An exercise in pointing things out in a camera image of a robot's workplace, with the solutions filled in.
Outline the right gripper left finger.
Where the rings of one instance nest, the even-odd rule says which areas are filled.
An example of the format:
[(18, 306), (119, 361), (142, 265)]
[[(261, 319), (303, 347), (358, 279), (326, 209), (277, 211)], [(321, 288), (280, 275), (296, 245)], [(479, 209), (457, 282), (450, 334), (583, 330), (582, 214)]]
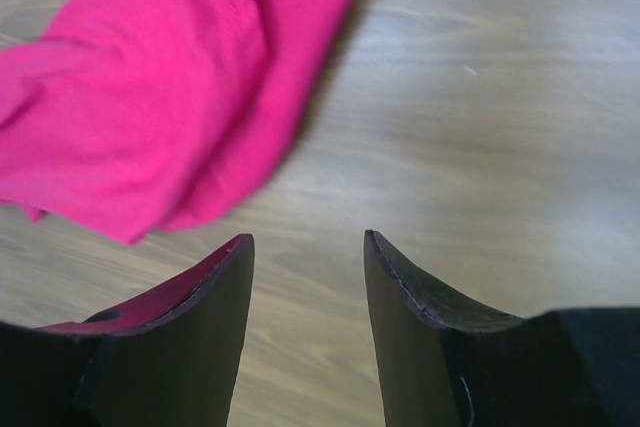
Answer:
[(91, 355), (64, 406), (40, 426), (224, 426), (244, 345), (254, 239), (83, 322), (44, 327)]

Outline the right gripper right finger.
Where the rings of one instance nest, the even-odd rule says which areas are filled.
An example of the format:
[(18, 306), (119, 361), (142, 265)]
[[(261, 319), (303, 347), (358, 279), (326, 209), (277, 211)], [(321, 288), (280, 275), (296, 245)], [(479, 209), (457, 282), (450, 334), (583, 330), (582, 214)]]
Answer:
[(558, 313), (489, 307), (373, 230), (364, 270), (387, 425), (611, 425)]

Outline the pink t-shirt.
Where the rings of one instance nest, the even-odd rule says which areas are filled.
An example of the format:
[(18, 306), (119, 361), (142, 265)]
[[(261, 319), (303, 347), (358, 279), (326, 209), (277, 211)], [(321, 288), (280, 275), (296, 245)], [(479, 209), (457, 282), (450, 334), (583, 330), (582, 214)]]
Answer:
[(69, 0), (1, 53), (1, 199), (114, 240), (272, 173), (351, 0)]

